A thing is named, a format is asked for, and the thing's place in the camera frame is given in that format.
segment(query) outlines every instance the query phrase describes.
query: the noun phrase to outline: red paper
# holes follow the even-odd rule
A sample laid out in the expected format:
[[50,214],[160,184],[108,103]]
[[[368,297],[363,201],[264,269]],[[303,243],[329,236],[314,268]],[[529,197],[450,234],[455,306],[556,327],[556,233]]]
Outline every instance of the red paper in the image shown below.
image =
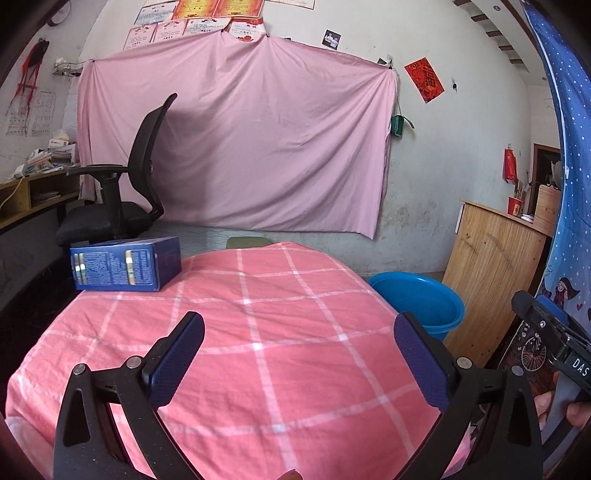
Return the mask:
[[434,98],[445,92],[443,85],[437,78],[433,67],[427,60],[427,57],[417,60],[410,65],[406,65],[404,69],[413,79],[414,84],[417,86],[418,91],[421,92],[421,96],[425,103],[429,103]]

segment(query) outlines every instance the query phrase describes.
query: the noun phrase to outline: doorway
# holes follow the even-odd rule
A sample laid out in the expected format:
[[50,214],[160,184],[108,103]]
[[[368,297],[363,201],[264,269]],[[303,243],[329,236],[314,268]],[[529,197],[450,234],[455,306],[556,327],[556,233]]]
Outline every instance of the doorway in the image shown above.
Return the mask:
[[531,175],[530,203],[527,208],[529,215],[535,215],[535,207],[538,203],[540,185],[555,184],[562,190],[562,161],[559,148],[548,147],[534,143],[534,166]]

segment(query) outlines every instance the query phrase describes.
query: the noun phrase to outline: blue gripper pad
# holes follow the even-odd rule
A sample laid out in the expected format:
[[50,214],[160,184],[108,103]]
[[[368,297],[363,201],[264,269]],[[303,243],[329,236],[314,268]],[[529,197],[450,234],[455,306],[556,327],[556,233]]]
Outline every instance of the blue gripper pad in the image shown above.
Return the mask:
[[174,330],[158,340],[145,357],[142,379],[148,402],[156,410],[168,405],[205,338],[205,322],[188,312]]
[[546,295],[538,295],[535,299],[544,307],[546,307],[546,309],[549,310],[552,315],[558,318],[560,323],[563,325],[569,324],[569,316],[566,315],[566,312],[556,305],[552,300],[550,300]]
[[447,375],[421,335],[404,314],[396,317],[394,339],[421,389],[423,397],[429,405],[438,408],[443,413],[450,401],[447,393]]

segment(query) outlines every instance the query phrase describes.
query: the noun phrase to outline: photo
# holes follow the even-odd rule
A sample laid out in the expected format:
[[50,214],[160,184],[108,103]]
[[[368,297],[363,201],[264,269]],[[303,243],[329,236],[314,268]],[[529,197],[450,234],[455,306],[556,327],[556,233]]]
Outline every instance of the photo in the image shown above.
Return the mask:
[[330,30],[327,30],[326,34],[324,35],[324,40],[322,41],[322,44],[326,45],[328,48],[332,48],[333,50],[336,50],[337,47],[339,46],[339,42],[340,42],[340,35],[338,33],[331,32]]

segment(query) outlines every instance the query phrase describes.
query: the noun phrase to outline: pink bed sheet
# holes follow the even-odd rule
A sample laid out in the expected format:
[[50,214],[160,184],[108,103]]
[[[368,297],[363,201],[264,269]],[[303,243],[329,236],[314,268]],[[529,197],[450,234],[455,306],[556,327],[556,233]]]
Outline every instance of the pink bed sheet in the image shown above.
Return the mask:
[[9,423],[53,444],[74,365],[143,355],[189,310],[203,315],[205,341],[159,414],[207,480],[292,468],[306,480],[391,480],[438,416],[394,342],[394,310],[338,261],[288,243],[191,257],[159,293],[82,293],[10,379]]
[[[152,155],[165,220],[373,238],[396,88],[387,67],[279,37],[154,43],[86,63],[80,159],[127,165],[146,113],[176,92]],[[82,195],[94,199],[90,177]]]

